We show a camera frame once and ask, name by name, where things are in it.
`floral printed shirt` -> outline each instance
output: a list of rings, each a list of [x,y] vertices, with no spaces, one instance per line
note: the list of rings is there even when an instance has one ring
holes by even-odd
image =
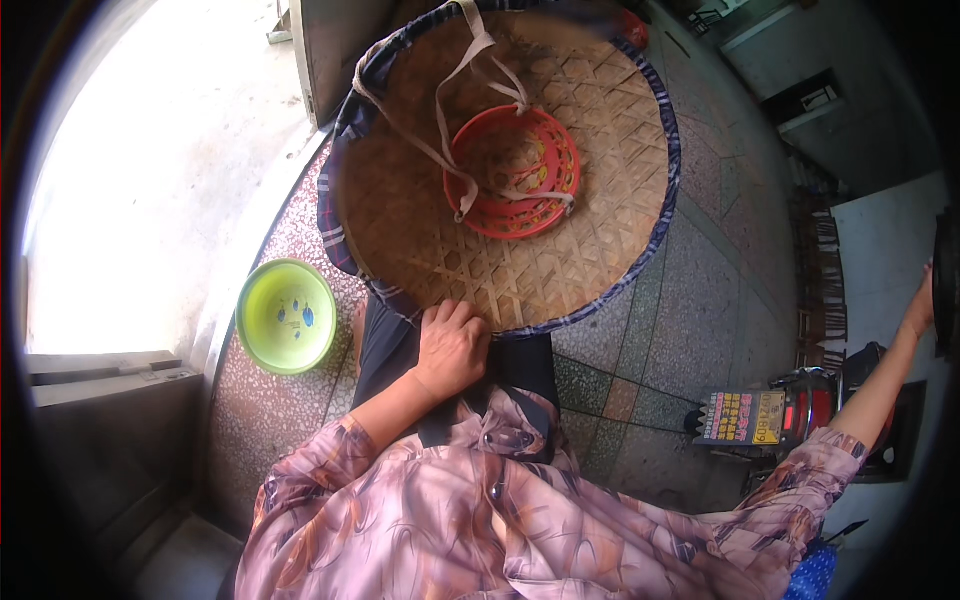
[[[499,388],[482,417],[460,402],[448,445],[377,456],[331,422],[267,476],[236,597],[779,600],[866,457],[821,428],[733,511],[688,516],[582,479],[562,432],[524,461],[547,443]]]

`terrazzo floor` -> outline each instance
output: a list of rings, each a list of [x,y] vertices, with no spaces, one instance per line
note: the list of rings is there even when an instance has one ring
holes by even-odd
[[[729,510],[746,467],[693,446],[683,420],[705,387],[751,385],[792,365],[791,184],[776,133],[732,74],[648,6],[657,25],[646,55],[679,115],[678,211],[631,288],[553,334],[562,426],[587,479],[664,508]],[[310,167],[260,262],[293,256],[327,278],[339,314],[333,349],[312,372],[278,376],[256,367],[234,333],[214,397],[208,494],[242,525],[270,466],[345,414],[356,385],[348,319],[364,291],[329,263],[316,227],[325,158]]]

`woven bamboo hat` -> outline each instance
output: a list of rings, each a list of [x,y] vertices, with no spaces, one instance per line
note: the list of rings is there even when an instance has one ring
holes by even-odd
[[[528,13],[516,11],[537,4],[447,3],[358,65],[320,175],[318,224],[332,262],[405,317],[453,298],[475,303],[500,337],[546,333],[629,285],[666,234],[680,140],[660,79],[619,36],[570,46],[555,36],[531,39]],[[479,51],[475,22],[464,17],[476,8],[492,38]],[[448,160],[450,137],[512,100],[562,126],[575,145],[579,184],[549,228],[497,239],[460,222],[444,170],[448,178],[468,170]],[[522,159],[522,136],[506,140],[496,142],[500,154]],[[551,200],[566,202],[563,195]],[[471,202],[465,196],[460,205],[467,219]]]

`hand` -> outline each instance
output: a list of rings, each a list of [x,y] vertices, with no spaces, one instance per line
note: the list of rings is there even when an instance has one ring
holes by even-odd
[[[490,337],[476,306],[444,300],[423,313],[420,360],[410,373],[440,403],[483,376]]]
[[[924,281],[910,301],[903,316],[903,325],[910,327],[919,340],[933,324],[933,264],[924,265]]]

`plaid fabric trim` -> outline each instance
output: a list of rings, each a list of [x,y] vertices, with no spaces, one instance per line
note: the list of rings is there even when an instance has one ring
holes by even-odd
[[[545,1],[550,0],[477,0],[477,7],[481,12],[522,11],[542,4]],[[409,48],[417,37],[460,14],[461,9],[459,5],[445,5],[432,12],[428,12],[404,27],[389,44],[373,56],[363,73],[361,73],[360,76],[363,78],[367,88],[377,96],[382,96],[386,90],[387,75],[390,73],[390,68],[393,66],[397,53],[405,48]],[[646,250],[643,251],[630,269],[627,270],[627,273],[609,290],[604,292],[600,298],[565,317],[552,319],[539,325],[499,332],[494,335],[494,337],[498,339],[518,340],[550,333],[561,327],[577,323],[600,310],[607,302],[616,298],[624,288],[633,283],[640,275],[640,272],[647,266],[647,263],[653,259],[657,249],[666,238],[666,232],[670,227],[670,222],[673,220],[674,209],[677,205],[677,192],[680,190],[681,161],[680,131],[677,129],[677,117],[674,114],[673,105],[670,104],[670,96],[667,94],[666,87],[663,86],[663,82],[660,80],[657,71],[654,70],[654,67],[644,58],[643,53],[640,52],[636,46],[627,41],[623,36],[615,37],[611,40],[611,44],[636,64],[637,68],[647,79],[650,88],[657,98],[657,102],[660,104],[660,121],[666,133],[668,164],[666,197],[663,199],[660,217],[654,225]],[[350,91],[334,124],[334,141],[333,148],[330,151],[330,158],[321,170],[317,180],[319,195],[319,201],[317,203],[317,226],[320,228],[321,236],[324,239],[324,249],[330,261],[344,273],[363,278],[371,293],[376,294],[387,306],[397,312],[397,314],[413,323],[420,317],[421,312],[420,307],[417,306],[414,300],[395,285],[390,285],[379,279],[370,279],[360,270],[359,265],[357,265],[353,256],[350,255],[346,236],[344,235],[343,224],[341,224],[337,218],[333,199],[330,197],[330,188],[335,185],[336,174],[339,172],[339,165],[343,159],[347,144],[351,139],[362,137],[370,132],[370,124],[377,115],[378,111],[376,107],[361,98],[355,91]]]

